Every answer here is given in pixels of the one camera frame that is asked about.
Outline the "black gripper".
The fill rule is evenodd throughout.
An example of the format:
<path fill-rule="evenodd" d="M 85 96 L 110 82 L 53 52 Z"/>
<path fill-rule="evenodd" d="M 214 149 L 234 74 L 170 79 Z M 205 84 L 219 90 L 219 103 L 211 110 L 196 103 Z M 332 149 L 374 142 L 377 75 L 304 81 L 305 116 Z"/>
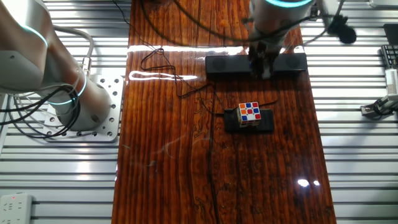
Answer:
<path fill-rule="evenodd" d="M 274 62 L 272 60 L 277 57 L 277 49 L 264 43 L 252 43 L 249 46 L 248 57 L 252 61 L 251 74 L 254 78 L 271 78 L 274 70 Z M 255 59 L 264 60 L 264 64 L 262 61 L 253 61 Z"/>

